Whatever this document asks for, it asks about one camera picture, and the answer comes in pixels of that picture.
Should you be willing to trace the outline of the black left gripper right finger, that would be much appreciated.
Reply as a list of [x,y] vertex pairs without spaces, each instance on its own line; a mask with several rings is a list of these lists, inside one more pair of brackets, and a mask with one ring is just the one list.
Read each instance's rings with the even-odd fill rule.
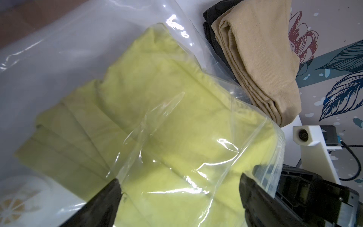
[[240,178],[240,197],[249,227],[304,227],[297,216],[266,193],[246,174]]

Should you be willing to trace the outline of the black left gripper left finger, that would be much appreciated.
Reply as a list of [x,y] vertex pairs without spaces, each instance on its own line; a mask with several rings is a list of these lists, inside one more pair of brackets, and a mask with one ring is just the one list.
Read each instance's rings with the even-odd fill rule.
[[113,179],[61,227],[112,227],[122,198],[118,179]]

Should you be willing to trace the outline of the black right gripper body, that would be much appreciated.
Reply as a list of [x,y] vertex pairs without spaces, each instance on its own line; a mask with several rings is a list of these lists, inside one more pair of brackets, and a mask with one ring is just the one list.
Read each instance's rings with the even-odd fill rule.
[[254,227],[283,227],[287,217],[306,227],[359,227],[360,195],[320,175],[284,165],[274,201],[279,211],[252,214]]

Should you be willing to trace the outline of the neon yellow garment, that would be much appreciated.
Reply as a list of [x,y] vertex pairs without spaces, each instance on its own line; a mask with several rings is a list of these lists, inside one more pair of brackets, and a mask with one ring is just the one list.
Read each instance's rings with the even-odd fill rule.
[[283,146],[272,120],[157,24],[40,114],[16,156],[85,201],[119,179],[117,227],[237,227],[241,175],[274,195]]

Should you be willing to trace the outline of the clear plastic vacuum bag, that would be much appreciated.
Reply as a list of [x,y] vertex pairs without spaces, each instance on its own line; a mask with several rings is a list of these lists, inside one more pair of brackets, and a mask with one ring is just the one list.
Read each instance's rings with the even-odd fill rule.
[[204,73],[251,106],[175,1],[1,1],[1,226],[58,227],[103,189],[85,201],[16,153],[36,131],[40,114],[103,79],[157,24]]

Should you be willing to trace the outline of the beige knitted garment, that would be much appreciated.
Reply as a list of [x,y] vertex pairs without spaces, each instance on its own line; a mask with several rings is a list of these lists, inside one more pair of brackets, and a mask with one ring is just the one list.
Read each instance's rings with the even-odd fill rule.
[[252,104],[280,127],[301,112],[296,82],[300,59],[288,38],[290,1],[241,1],[215,31],[225,57]]

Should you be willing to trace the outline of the black trousers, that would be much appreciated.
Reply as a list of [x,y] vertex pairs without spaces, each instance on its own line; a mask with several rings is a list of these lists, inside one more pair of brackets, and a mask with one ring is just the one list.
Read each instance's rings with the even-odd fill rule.
[[229,69],[231,73],[233,73],[233,71],[225,57],[225,54],[223,52],[221,45],[218,42],[218,39],[216,38],[215,31],[217,29],[217,26],[219,25],[219,22],[221,21],[220,17],[223,16],[226,12],[228,12],[231,8],[233,8],[240,2],[241,0],[220,1],[215,5],[211,6],[210,8],[208,8],[203,13],[203,18],[205,20],[205,22],[203,23],[205,37],[209,42],[209,44],[211,45],[211,47],[213,48],[213,50],[215,51],[216,55],[226,65],[225,68]]

